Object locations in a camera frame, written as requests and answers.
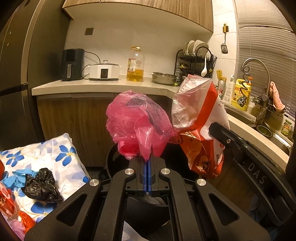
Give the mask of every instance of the white tile wall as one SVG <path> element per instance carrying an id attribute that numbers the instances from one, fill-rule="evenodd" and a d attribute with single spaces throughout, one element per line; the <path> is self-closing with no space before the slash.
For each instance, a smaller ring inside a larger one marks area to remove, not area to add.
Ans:
<path id="1" fill-rule="evenodd" d="M 232 74 L 237 74 L 238 30 L 235 2 L 233 2 L 233 0 L 212 0 L 212 3 L 214 33 L 207 43 L 209 44 L 212 54 L 217 56 L 212 75 L 213 83 L 217 84 L 216 70 L 221 69 L 223 76 L 227 77 L 227 80 L 230 80 Z M 229 32 L 226 34 L 228 54 L 222 54 L 221 52 L 221 44 L 224 41 L 224 33 L 222 30 L 224 23 L 229 27 Z"/>
<path id="2" fill-rule="evenodd" d="M 93 35 L 85 36 L 86 28 L 94 28 Z M 83 48 L 97 54 L 101 61 L 108 60 L 120 65 L 120 75 L 126 75 L 131 46 L 141 46 L 145 55 L 144 76 L 152 72 L 174 73 L 177 52 L 200 34 L 181 32 L 180 29 L 153 25 L 129 19 L 72 20 L 69 25 L 65 49 Z M 85 65 L 96 64 L 96 56 L 85 53 Z M 86 67 L 84 74 L 89 73 Z"/>

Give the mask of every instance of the pink towel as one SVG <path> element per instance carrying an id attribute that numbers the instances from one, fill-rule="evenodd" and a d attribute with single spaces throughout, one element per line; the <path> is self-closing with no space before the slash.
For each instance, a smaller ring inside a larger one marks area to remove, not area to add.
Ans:
<path id="1" fill-rule="evenodd" d="M 271 98 L 274 100 L 274 107 L 277 110 L 283 110 L 285 108 L 285 105 L 281 102 L 281 99 L 279 98 L 279 92 L 277 90 L 276 84 L 274 82 L 270 82 L 270 88 L 269 93 L 271 95 Z"/>

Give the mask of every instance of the blue latex glove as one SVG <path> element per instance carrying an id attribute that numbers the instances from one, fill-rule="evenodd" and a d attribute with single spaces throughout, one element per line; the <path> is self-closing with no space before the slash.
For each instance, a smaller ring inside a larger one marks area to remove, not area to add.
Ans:
<path id="1" fill-rule="evenodd" d="M 38 172 L 35 172 L 31 169 L 22 169 L 12 172 L 12 176 L 8 177 L 8 173 L 2 180 L 3 184 L 8 189 L 14 189 L 14 187 L 23 188 L 26 184 L 26 174 L 30 174 L 33 178 L 37 175 Z"/>

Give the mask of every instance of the black plastic bag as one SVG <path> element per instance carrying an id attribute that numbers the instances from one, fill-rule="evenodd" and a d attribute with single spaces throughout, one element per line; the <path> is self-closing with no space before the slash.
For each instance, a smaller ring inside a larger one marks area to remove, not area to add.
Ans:
<path id="1" fill-rule="evenodd" d="M 23 193 L 32 199 L 47 203 L 61 203 L 63 198 L 55 187 L 55 179 L 48 168 L 41 168 L 33 178 L 26 174 L 26 185 L 22 188 Z"/>

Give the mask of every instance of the cooking oil bottle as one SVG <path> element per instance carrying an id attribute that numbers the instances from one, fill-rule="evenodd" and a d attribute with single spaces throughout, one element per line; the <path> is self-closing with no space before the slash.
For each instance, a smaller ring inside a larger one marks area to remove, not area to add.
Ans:
<path id="1" fill-rule="evenodd" d="M 131 47 L 131 53 L 128 59 L 128 72 L 126 79 L 128 81 L 141 82 L 144 75 L 144 55 L 141 47 Z"/>

